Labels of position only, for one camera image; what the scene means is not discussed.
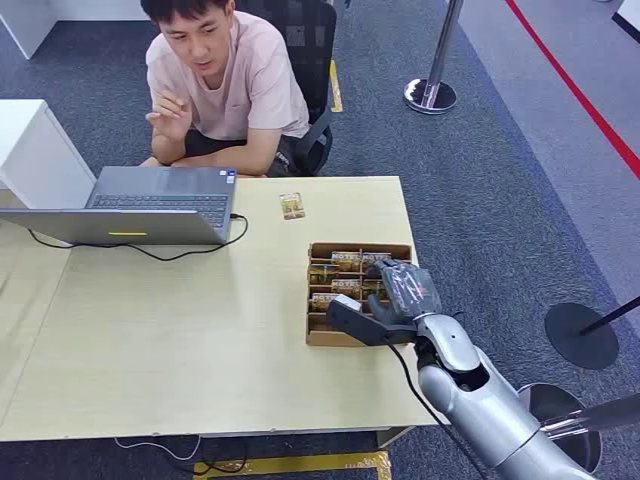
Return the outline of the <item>person's right hand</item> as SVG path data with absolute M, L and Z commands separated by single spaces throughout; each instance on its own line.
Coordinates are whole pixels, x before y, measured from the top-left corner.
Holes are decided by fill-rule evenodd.
M 162 135 L 171 141 L 183 140 L 192 123 L 191 103 L 169 90 L 162 90 L 152 101 L 152 111 L 146 120 L 153 136 Z

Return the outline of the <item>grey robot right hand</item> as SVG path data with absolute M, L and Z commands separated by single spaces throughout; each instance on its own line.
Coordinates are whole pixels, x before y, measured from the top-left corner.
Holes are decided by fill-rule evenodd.
M 409 325 L 426 314 L 440 314 L 439 294 L 427 269 L 395 259 L 377 260 L 365 271 L 367 276 L 380 276 L 389 304 L 381 303 L 377 294 L 369 294 L 368 302 L 374 317 L 386 325 Z

